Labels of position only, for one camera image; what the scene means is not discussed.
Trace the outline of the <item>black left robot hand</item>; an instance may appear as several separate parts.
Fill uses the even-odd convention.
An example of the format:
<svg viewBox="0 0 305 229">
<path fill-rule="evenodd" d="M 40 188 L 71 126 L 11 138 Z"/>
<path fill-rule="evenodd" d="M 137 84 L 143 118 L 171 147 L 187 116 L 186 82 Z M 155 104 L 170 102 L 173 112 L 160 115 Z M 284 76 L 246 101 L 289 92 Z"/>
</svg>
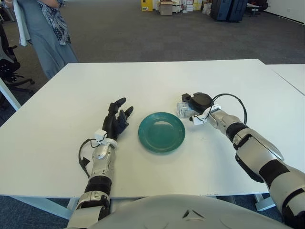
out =
<svg viewBox="0 0 305 229">
<path fill-rule="evenodd" d="M 110 103 L 108 108 L 108 114 L 104 119 L 102 130 L 107 133 L 107 138 L 117 140 L 118 136 L 129 125 L 127 122 L 128 117 L 133 112 L 133 106 L 127 110 L 119 110 L 120 107 L 126 102 L 126 98 L 123 97 L 114 103 Z"/>
</svg>

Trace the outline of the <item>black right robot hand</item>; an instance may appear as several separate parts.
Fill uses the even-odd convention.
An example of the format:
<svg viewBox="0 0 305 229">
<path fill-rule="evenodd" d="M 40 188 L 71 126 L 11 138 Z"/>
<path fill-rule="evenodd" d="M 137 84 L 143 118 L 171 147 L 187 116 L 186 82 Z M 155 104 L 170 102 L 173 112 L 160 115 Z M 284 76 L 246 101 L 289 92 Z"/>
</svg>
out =
<svg viewBox="0 0 305 229">
<path fill-rule="evenodd" d="M 186 116 L 190 117 L 193 115 L 202 115 L 212 105 L 212 98 L 207 94 L 198 92 L 194 93 L 193 96 L 183 94 L 182 102 L 188 106 Z"/>
</svg>

